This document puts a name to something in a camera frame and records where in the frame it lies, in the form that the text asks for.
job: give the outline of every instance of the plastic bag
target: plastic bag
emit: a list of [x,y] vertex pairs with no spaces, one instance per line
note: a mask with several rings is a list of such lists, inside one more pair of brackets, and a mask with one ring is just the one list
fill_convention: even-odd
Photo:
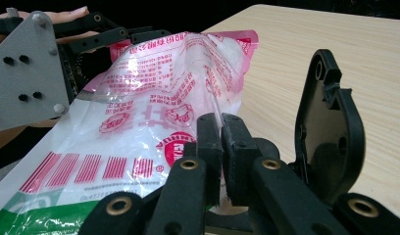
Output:
[[246,30],[113,47],[110,69],[85,87],[80,124],[0,211],[0,234],[75,234],[109,194],[164,185],[197,118],[238,111],[257,43]]

